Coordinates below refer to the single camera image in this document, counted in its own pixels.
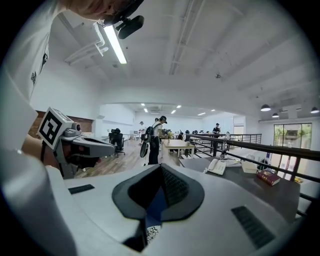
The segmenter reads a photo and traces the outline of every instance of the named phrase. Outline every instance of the white sleeve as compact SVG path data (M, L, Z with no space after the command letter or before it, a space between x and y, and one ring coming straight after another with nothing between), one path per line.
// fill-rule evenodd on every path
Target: white sleeve
M18 90L3 65L0 69L0 146L20 150L38 114Z

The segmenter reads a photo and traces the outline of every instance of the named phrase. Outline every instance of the black chair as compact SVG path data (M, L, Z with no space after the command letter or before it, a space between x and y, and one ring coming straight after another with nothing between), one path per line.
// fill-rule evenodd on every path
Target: black chair
M124 135L120 133L119 129L112 129L109 133L109 141L115 147L114 154L119 157L119 153L123 153L126 155L125 152L122 150L124 149Z

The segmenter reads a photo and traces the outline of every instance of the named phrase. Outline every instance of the wooden floor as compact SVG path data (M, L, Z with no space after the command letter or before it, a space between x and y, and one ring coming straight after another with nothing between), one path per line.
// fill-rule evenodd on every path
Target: wooden floor
M126 140L123 145L123 151L125 152L125 155L120 153L119 157L114 155L108 156L107 158L103 157L101 162L95 167L86 168L86 172L82 172L81 170L78 171L75 178L114 174L142 167L145 163L148 164L150 151L148 150L146 157L141 158L140 148L141 146L139 146L139 142L137 140ZM165 163L176 166L181 165L177 156L177 152L168 154L166 150L163 152L163 158L161 158L161 151L159 152L158 162L159 164Z

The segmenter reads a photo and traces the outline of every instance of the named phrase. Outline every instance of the wooden table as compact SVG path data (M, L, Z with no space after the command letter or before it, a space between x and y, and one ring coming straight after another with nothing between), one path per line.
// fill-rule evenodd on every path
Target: wooden table
M216 157L180 159L180 162L185 168L203 172L205 168L209 167L214 158ZM294 222L300 196L300 185L298 183L281 178L278 184L269 186L259 179L256 174L244 173L242 167L226 167L223 175L212 172L207 172L207 174L239 185L274 207L288 223Z
M178 150L178 157L180 157L180 150L191 150L191 158L194 158L195 146L191 144L187 146L187 142L181 139L170 139L170 143L168 143L168 139L163 139L161 145L161 158L163 158L164 155L164 148L168 153L170 150Z

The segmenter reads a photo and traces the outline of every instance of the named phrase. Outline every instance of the telephone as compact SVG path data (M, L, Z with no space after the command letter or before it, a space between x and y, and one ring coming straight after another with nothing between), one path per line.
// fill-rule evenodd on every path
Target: telephone
M218 159L213 159L208 168L205 168L204 173L211 172L218 175L223 175L227 163Z

